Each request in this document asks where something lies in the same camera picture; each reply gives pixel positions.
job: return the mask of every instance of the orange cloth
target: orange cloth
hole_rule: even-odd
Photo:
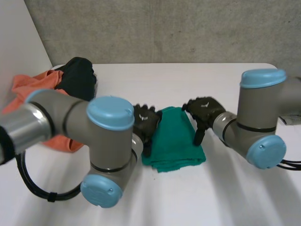
[[[24,103],[27,96],[35,90],[54,89],[61,82],[62,75],[63,72],[54,70],[45,71],[34,77],[24,74],[16,75],[12,87],[12,92],[16,94],[16,98],[3,109],[2,113],[16,110]],[[68,95],[63,89],[57,89],[56,91]],[[83,144],[62,135],[57,135],[43,144],[63,152],[75,152],[83,146]]]

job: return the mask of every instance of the white tabletop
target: white tabletop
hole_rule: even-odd
[[[213,96],[237,112],[241,73],[269,64],[94,65],[98,96],[114,95],[157,109]],[[301,127],[278,125],[286,159],[301,160]],[[202,143],[207,161],[169,173],[138,163],[121,201],[111,209],[89,204],[81,194],[49,203],[31,194],[12,161],[0,167],[3,226],[299,226],[301,172],[259,170],[212,133]],[[42,145],[27,152],[32,179],[52,192],[74,188],[89,170],[88,148],[74,154]]]

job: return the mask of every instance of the light blue joint cap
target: light blue joint cap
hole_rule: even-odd
[[[246,160],[260,169],[277,166],[284,158],[286,145],[277,135],[270,135],[257,140],[249,148]]]
[[[119,97],[99,97],[87,107],[89,119],[96,125],[109,130],[122,131],[133,126],[134,107]]]
[[[286,80],[282,69],[256,69],[242,74],[240,86],[245,89],[257,89],[274,86]]]
[[[39,94],[39,93],[41,93],[41,92],[44,92],[44,91],[50,91],[50,90],[53,90],[53,89],[38,89],[38,90],[36,90],[36,91],[33,91],[30,95],[27,96],[27,98],[25,99],[25,103],[30,102],[31,99],[32,99],[35,95],[37,95],[37,94]]]
[[[114,181],[97,174],[86,175],[80,184],[80,191],[88,202],[102,208],[115,206],[123,194]]]

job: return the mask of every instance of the gray wall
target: gray wall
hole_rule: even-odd
[[[25,0],[53,65],[263,62],[301,74],[301,0]]]

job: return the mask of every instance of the green cloth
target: green cloth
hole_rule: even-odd
[[[151,156],[142,155],[143,164],[160,173],[205,162],[202,147],[192,144],[195,130],[186,113],[180,107],[168,107],[162,112],[162,121],[152,138]]]

